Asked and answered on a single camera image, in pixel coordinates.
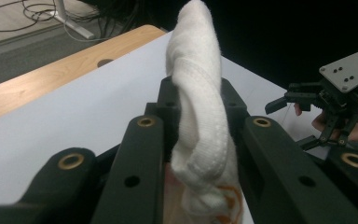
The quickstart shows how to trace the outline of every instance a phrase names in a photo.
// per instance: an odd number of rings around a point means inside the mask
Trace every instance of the black wire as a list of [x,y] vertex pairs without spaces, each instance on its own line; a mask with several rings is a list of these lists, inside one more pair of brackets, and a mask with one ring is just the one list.
[[[42,11],[39,11],[39,12],[31,11],[31,10],[28,9],[29,7],[34,7],[34,6],[36,6],[36,5],[48,5],[48,6],[54,6],[54,9],[52,9],[52,10],[55,11],[55,10],[56,10],[56,5],[55,5],[55,1],[54,1],[54,0],[52,0],[52,1],[53,1],[53,4],[52,4],[52,5],[51,5],[51,4],[33,4],[33,5],[29,5],[28,7],[26,7],[26,6],[24,5],[24,2],[25,2],[25,1],[28,1],[28,0],[20,0],[20,1],[16,1],[16,2],[11,2],[11,3],[7,3],[7,4],[3,4],[3,5],[1,5],[0,7],[6,7],[6,6],[13,5],[13,4],[17,4],[17,3],[22,3],[22,5],[24,6],[24,10],[22,11],[22,14],[24,14],[24,16],[27,17],[28,19],[32,20],[33,23],[30,24],[30,25],[23,26],[23,27],[21,27],[21,28],[17,28],[17,29],[0,30],[0,33],[3,33],[3,32],[15,32],[15,31],[24,30],[24,29],[27,29],[27,28],[29,28],[29,27],[31,27],[31,26],[36,25],[39,21],[48,21],[48,20],[51,20],[52,18],[54,18],[54,16],[51,16],[50,18],[47,18],[47,19],[43,19],[43,20],[40,19],[40,16],[41,16],[43,13],[47,13],[48,11],[51,11],[50,9],[48,9],[48,10],[42,10]],[[33,12],[34,14],[33,14],[33,16],[29,17],[29,16],[26,15],[25,11]]]
[[67,12],[67,13],[68,13],[68,17],[72,21],[75,21],[75,22],[78,22],[78,23],[86,23],[86,22],[93,21],[95,19],[100,19],[101,18],[101,16],[99,16],[99,14],[95,13],[95,12],[91,13],[88,16],[78,16],[78,15],[72,14],[70,12]]
[[[89,4],[89,1],[87,0],[80,1]],[[92,21],[97,19],[100,29],[100,37],[106,38],[111,36],[111,34],[114,32],[115,27],[117,26],[116,21],[124,23],[121,31],[119,32],[120,34],[129,31],[134,25],[138,24],[138,20],[141,19],[141,15],[139,14],[144,10],[143,5],[144,4],[139,4],[139,0],[110,0],[108,2],[100,1],[95,5],[95,7],[98,8],[98,14],[93,14],[90,17],[70,18],[76,22],[81,22],[82,20]],[[113,19],[114,24],[108,35],[107,29],[111,19]]]

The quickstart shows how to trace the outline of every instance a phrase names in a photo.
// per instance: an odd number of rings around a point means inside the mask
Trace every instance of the screw hole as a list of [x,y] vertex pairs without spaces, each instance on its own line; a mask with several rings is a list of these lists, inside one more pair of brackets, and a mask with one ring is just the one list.
[[344,153],[341,155],[341,159],[345,161],[348,165],[358,168],[358,154]]
[[145,128],[153,126],[154,123],[155,123],[155,121],[150,118],[143,118],[143,119],[138,120],[138,125],[141,127],[145,127]]
[[313,179],[311,179],[308,176],[302,175],[301,177],[298,178],[298,180],[300,181],[301,184],[307,186],[307,187],[315,187],[316,183],[315,181],[313,181]]
[[138,176],[136,176],[136,175],[129,176],[129,177],[127,177],[127,178],[124,180],[124,185],[125,185],[127,188],[136,187],[136,186],[138,186],[140,183],[141,183],[141,179],[140,179]]
[[254,124],[263,128],[271,126],[271,122],[267,119],[254,119]]
[[83,163],[84,156],[79,153],[71,153],[62,157],[58,162],[58,167],[62,170],[71,170]]

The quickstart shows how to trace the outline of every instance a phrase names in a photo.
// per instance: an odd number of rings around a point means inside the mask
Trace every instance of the cable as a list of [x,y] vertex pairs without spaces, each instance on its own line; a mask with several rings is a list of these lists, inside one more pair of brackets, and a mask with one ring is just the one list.
[[78,42],[95,42],[95,41],[104,41],[104,40],[108,40],[110,38],[98,38],[98,39],[91,39],[91,40],[85,40],[85,39],[77,39],[76,37],[72,36],[71,33],[69,33],[68,29],[66,28],[66,22],[68,21],[69,17],[66,16],[65,21],[63,23],[63,29],[65,30],[65,32],[69,35],[69,37],[71,37],[72,39],[74,39],[75,41]]
[[100,30],[100,39],[106,39],[110,37],[112,33],[115,31],[117,25],[116,20],[113,20],[113,27],[111,28],[111,31],[108,32],[107,30],[112,18],[104,16],[104,13],[97,9],[91,11],[91,13],[87,16],[79,16],[69,11],[66,11],[66,14],[67,16],[69,16],[69,19],[77,23],[86,23],[86,22],[97,20],[98,27]]
[[[25,16],[26,18],[32,20],[33,23],[30,24],[30,25],[23,26],[23,27],[21,27],[21,28],[17,28],[17,29],[0,30],[0,33],[4,33],[4,32],[16,32],[16,31],[24,30],[24,29],[27,29],[27,28],[29,28],[29,27],[31,27],[31,26],[36,25],[39,21],[48,21],[48,20],[51,20],[52,18],[54,18],[54,16],[50,16],[50,18],[47,18],[47,19],[43,19],[43,20],[40,19],[40,17],[41,17],[42,14],[47,13],[48,11],[51,11],[51,10],[54,10],[54,11],[55,11],[56,5],[55,5],[55,1],[54,1],[54,0],[52,0],[52,2],[53,2],[52,5],[50,5],[50,4],[33,4],[33,5],[29,5],[28,7],[26,7],[26,6],[24,5],[24,2],[25,2],[25,1],[28,1],[28,0],[20,0],[20,1],[15,1],[15,2],[11,2],[11,3],[3,4],[3,5],[0,6],[0,8],[1,8],[1,7],[6,7],[6,6],[9,6],[9,5],[13,5],[13,4],[17,4],[17,3],[22,3],[22,5],[24,6],[24,10],[22,11],[22,14],[24,14],[24,16]],[[54,6],[54,9],[42,10],[42,11],[39,11],[39,12],[37,12],[37,11],[31,11],[31,10],[28,9],[29,7],[34,7],[34,6],[36,6],[36,5]],[[31,16],[31,17],[27,16],[26,13],[25,13],[26,11],[33,12],[33,13],[34,13],[33,16]]]
[[[93,14],[89,17],[77,17],[71,18],[73,21],[80,22],[81,20],[98,20],[98,25],[100,29],[100,38],[110,36],[115,26],[117,25],[116,21],[123,23],[120,34],[123,34],[134,26],[145,23],[145,0],[109,0],[109,1],[90,1],[90,0],[80,0],[86,4],[94,4],[98,8],[98,14]],[[108,26],[111,20],[114,20],[114,27],[111,32],[108,32]]]

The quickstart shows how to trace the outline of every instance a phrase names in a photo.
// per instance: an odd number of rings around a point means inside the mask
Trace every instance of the floor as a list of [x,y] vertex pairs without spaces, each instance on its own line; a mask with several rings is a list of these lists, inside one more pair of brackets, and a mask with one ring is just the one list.
[[[61,25],[48,13],[36,13],[44,10],[52,11],[58,7],[58,2],[58,0],[0,0],[0,43]],[[70,15],[86,16],[95,11],[92,6],[81,1],[63,2],[65,10]],[[38,17],[39,21],[33,21],[27,16],[34,19]]]

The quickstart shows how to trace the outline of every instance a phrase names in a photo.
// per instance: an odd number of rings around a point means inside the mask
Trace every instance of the dark background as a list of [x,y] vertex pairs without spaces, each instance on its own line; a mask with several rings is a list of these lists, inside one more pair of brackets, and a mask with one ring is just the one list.
[[[172,30],[186,0],[155,0],[157,25]],[[358,1],[205,0],[222,55],[287,89],[322,78],[319,68],[358,51]]]

